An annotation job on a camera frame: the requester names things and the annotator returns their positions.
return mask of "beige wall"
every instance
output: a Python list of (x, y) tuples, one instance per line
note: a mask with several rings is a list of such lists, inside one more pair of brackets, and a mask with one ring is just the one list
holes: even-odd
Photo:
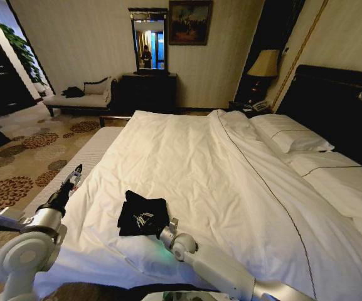
[[(56, 93), (136, 70), (128, 7), (168, 0), (11, 0)], [(178, 105), (227, 107), (233, 100), (263, 0), (215, 0), (207, 46), (169, 46)]]
[(34, 99), (40, 98), (40, 95), (38, 94), (37, 90), (35, 89), (35, 86), (31, 82), (30, 77), (26, 73), (26, 70), (23, 68), (21, 62), (19, 61), (18, 56), (16, 56), (16, 53), (14, 52), (12, 46), (9, 44), (9, 41), (5, 37), (1, 28), (0, 28), (0, 45), (2, 49), (5, 51), (6, 56), (9, 58), (12, 65), (16, 69), (16, 72), (18, 72), (23, 83), (26, 85), (26, 88), (29, 90), (31, 96)]
[[(284, 56), (280, 76), (267, 94), (268, 102), (272, 103), (280, 91), (321, 4), (320, 0), (306, 0), (288, 41), (290, 51)], [(362, 71), (362, 0), (328, 1), (295, 67), (300, 64)], [(295, 70), (282, 89), (276, 107), (288, 90), (294, 73)]]

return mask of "mirror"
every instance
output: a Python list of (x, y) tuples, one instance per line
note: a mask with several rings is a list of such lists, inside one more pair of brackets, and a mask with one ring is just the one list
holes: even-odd
[(165, 72), (167, 9), (129, 8), (138, 73)]

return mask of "white bedsheet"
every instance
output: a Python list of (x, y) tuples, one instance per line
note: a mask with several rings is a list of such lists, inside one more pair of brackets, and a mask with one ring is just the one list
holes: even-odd
[(221, 248), (261, 280), (312, 297), (315, 290), (318, 300), (362, 300), (362, 236), (274, 156), (243, 114), (221, 110), (134, 114), (70, 198), (58, 259), (36, 277), (40, 295), (65, 282), (208, 287), (157, 239), (119, 237), (128, 189), (165, 198), (181, 231)]

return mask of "framed painting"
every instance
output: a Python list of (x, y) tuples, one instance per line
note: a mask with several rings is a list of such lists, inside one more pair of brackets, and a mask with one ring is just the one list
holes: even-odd
[(169, 44), (207, 45), (213, 1), (170, 1)]

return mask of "dark wooden cabinet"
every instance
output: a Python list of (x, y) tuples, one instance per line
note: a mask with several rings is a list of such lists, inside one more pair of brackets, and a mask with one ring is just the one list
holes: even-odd
[(171, 113), (176, 108), (176, 77), (168, 75), (138, 75), (127, 73), (122, 76), (112, 110), (114, 113), (132, 113), (143, 110)]

